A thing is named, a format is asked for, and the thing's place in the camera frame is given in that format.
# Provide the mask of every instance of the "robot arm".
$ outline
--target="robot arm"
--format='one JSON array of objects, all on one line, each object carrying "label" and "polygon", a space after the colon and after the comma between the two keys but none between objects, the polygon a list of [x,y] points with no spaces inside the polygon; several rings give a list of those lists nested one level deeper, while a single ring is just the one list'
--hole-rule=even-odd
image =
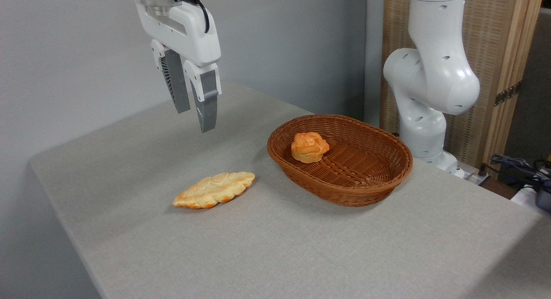
[{"label": "robot arm", "polygon": [[157,69],[178,113],[189,110],[193,93],[202,132],[215,127],[220,44],[214,19],[200,0],[135,0],[142,26],[153,38]]},{"label": "robot arm", "polygon": [[463,48],[464,1],[411,0],[408,32],[417,49],[396,50],[384,64],[391,87],[452,115],[468,111],[480,91]]},{"label": "robot arm", "polygon": [[384,64],[400,117],[400,138],[414,157],[461,176],[443,151],[446,120],[476,102],[480,83],[462,39],[465,0],[410,0],[408,32],[417,49],[394,51]]}]

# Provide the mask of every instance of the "black cable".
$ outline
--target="black cable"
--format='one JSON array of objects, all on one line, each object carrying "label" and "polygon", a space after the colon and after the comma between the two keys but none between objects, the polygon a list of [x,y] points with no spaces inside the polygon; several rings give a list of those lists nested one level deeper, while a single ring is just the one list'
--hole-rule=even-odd
[{"label": "black cable", "polygon": [[197,4],[201,7],[201,9],[203,10],[203,14],[205,15],[205,33],[208,33],[208,31],[210,30],[210,21],[208,19],[207,9],[205,9],[205,6],[203,5],[203,3],[201,3],[201,1],[198,0]]},{"label": "black cable", "polygon": [[191,3],[193,5],[199,5],[201,7],[201,9],[203,10],[203,15],[205,16],[205,33],[208,33],[210,30],[210,20],[208,18],[207,9],[203,5],[203,3],[201,3],[200,0],[181,0],[181,1]]},{"label": "black cable", "polygon": [[504,173],[504,171],[501,171],[501,170],[498,170],[498,169],[494,169],[490,166],[488,166],[487,164],[483,163],[482,164],[484,167],[486,167],[487,169],[490,169],[496,173],[499,173],[505,177],[508,177],[510,179],[513,179],[515,181],[518,181],[520,183],[524,183],[525,185],[529,185],[531,187],[535,187],[535,188],[539,188],[539,189],[543,189],[544,191],[548,192],[548,193],[551,193],[551,190],[549,189],[549,186],[548,185],[545,185],[544,183],[541,183],[540,180],[536,179],[536,180],[527,180],[527,179],[522,179],[522,178],[518,178],[518,177],[514,177],[514,176],[511,176],[507,173]]}]

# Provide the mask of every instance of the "gray tablecloth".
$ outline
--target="gray tablecloth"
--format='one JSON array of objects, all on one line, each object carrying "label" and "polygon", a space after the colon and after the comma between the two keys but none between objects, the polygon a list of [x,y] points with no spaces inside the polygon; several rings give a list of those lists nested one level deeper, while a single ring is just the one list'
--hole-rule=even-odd
[{"label": "gray tablecloth", "polygon": [[[301,189],[266,152],[307,111],[224,83],[216,129],[162,105],[31,160],[92,280],[109,299],[551,298],[551,223],[415,163],[385,201],[339,207]],[[220,172],[242,196],[171,206]]]}]

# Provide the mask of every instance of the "flat bread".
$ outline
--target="flat bread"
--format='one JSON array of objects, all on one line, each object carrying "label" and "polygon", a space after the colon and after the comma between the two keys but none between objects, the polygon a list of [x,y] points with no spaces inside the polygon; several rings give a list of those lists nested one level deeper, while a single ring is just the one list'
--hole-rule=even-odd
[{"label": "flat bread", "polygon": [[241,195],[254,181],[250,172],[221,173],[200,180],[174,199],[174,207],[210,209]]}]

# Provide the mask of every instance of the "oval basket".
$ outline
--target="oval basket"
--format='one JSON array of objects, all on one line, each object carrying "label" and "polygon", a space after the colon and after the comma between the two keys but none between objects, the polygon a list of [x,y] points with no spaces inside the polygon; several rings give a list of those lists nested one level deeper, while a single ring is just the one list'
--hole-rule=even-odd
[{"label": "oval basket", "polygon": [[[296,133],[317,132],[330,149],[320,162],[291,156]],[[297,185],[345,207],[364,207],[390,195],[412,170],[407,146],[392,134],[342,115],[307,115],[278,127],[268,154]]]}]

